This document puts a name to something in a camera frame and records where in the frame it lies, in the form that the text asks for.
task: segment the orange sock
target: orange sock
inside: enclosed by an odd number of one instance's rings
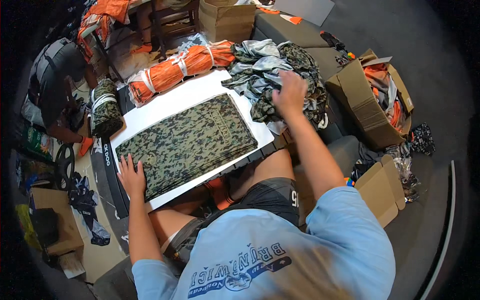
[[[152,42],[144,43],[140,48],[130,51],[130,54],[140,53],[140,52],[152,52]]]
[[[84,156],[85,154],[87,154],[88,149],[93,145],[93,139],[84,136],[84,139],[82,140],[82,143],[80,145],[81,146],[79,154],[80,156]]]
[[[204,184],[204,187],[210,192],[219,210],[223,210],[234,203],[234,200],[230,197],[225,176],[210,180]]]

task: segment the sofa cushion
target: sofa cushion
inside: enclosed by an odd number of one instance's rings
[[[277,45],[292,41],[302,48],[329,47],[328,43],[320,36],[320,27],[306,20],[295,25],[280,17],[280,14],[257,13],[255,14],[255,27],[259,28]]]
[[[335,60],[335,56],[340,56],[341,53],[335,48],[307,48],[305,50],[317,61],[320,75],[324,81],[341,70]]]

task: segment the stack of camouflage fabric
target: stack of camouflage fabric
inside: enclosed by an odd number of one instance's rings
[[[231,47],[235,55],[228,72],[231,79],[222,85],[244,95],[252,103],[250,114],[256,122],[282,120],[272,104],[272,90],[281,89],[279,70],[293,70],[308,82],[303,113],[308,119],[321,121],[327,93],[315,59],[304,49],[285,42],[276,45],[271,39],[243,41]]]
[[[145,201],[179,187],[257,148],[228,94],[215,96],[141,131],[116,148],[142,161]]]
[[[90,127],[96,137],[110,137],[123,126],[117,103],[117,87],[110,79],[102,80],[92,91]]]

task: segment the wooden chair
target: wooden chair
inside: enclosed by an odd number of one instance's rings
[[[199,21],[198,21],[198,6],[200,4],[200,0],[193,0],[189,4],[185,5],[182,9],[180,10],[173,10],[171,8],[165,8],[159,11],[155,10],[155,1],[150,1],[152,5],[152,21],[155,25],[155,32],[156,36],[158,37],[158,40],[160,41],[160,47],[161,47],[161,53],[162,56],[166,59],[166,49],[165,49],[165,39],[167,36],[172,36],[175,34],[178,34],[180,32],[190,32],[192,29],[199,33],[200,32],[200,26],[199,26]],[[162,30],[162,18],[166,18],[165,22],[163,24],[171,24],[175,23],[181,20],[186,19],[186,14],[181,14],[182,12],[188,12],[188,18],[190,19],[190,22],[187,26],[184,26],[182,28],[178,28],[175,30],[172,30],[168,33],[165,33]],[[174,17],[174,18],[168,18],[171,15],[175,14],[181,14],[179,17]]]

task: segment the black shorts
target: black shorts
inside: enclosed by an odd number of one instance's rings
[[[239,203],[213,213],[207,219],[196,218],[190,221],[171,240],[164,255],[177,263],[186,265],[190,259],[193,245],[197,240],[198,232],[224,213],[234,209],[263,209],[298,226],[298,204],[294,180],[283,177],[263,180],[253,185]]]
[[[79,81],[85,74],[87,63],[83,54],[74,43],[63,46],[48,65],[40,82],[40,110],[45,128],[50,127],[60,117],[67,105],[64,79],[71,76]]]

